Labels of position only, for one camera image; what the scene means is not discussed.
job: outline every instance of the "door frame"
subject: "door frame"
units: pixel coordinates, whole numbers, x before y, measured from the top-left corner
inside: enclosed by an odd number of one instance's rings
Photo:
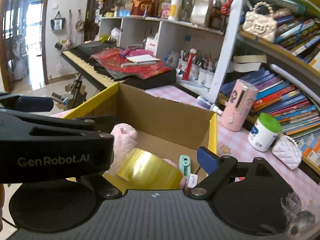
[[[5,50],[5,42],[3,40],[3,15],[4,15],[4,4],[6,0],[0,0],[0,71],[3,80],[4,90],[11,92],[10,80],[9,80],[9,70],[8,70],[8,61],[6,53],[3,53]],[[41,46],[42,46],[42,66],[44,74],[44,83],[49,84],[48,74],[47,74],[47,63],[46,63],[46,54],[45,54],[45,26],[46,26],[46,15],[47,15],[47,5],[48,0],[43,0],[43,9],[42,9],[42,21],[41,21]]]

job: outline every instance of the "white bottle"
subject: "white bottle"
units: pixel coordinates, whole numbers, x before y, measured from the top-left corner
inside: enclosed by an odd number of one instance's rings
[[[178,21],[181,12],[182,0],[171,0],[168,20]]]

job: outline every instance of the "star sticker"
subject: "star sticker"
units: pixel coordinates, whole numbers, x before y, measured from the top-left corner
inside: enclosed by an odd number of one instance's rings
[[[223,151],[224,154],[226,154],[226,153],[231,154],[231,152],[230,152],[231,149],[229,147],[225,146],[225,145],[220,147],[220,149]]]

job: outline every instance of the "screw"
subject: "screw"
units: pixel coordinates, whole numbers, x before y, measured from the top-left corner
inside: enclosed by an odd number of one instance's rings
[[[106,191],[103,192],[106,196],[113,197],[119,194],[119,190],[117,188],[108,188]]]
[[[207,194],[207,190],[202,187],[196,187],[191,190],[191,193],[195,196],[203,196]]]

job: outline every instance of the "white container with green lid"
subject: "white container with green lid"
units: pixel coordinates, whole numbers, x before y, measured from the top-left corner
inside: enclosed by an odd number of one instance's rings
[[[280,131],[281,125],[275,118],[269,114],[261,113],[248,135],[248,141],[256,150],[265,152]]]

